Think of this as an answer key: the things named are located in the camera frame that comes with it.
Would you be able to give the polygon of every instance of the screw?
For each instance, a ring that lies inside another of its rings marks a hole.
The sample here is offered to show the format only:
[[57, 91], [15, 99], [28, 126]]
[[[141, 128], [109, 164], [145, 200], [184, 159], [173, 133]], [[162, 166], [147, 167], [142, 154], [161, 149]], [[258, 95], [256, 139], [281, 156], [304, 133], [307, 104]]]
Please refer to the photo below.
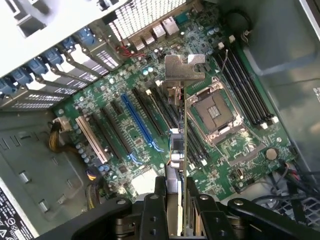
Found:
[[119, 200], [116, 202], [116, 204], [120, 204], [120, 205], [125, 204], [125, 203], [126, 203], [126, 200]]
[[244, 204], [244, 202], [241, 201], [241, 200], [234, 200], [234, 204], [237, 205], [237, 206], [241, 206], [241, 205]]
[[202, 200], [208, 200], [209, 197], [208, 197], [207, 195], [201, 195], [201, 196], [200, 196], [200, 199], [202, 199]]
[[159, 196], [157, 195], [157, 194], [154, 194], [154, 195], [152, 195], [151, 197], [150, 197], [150, 199], [158, 199], [159, 198]]

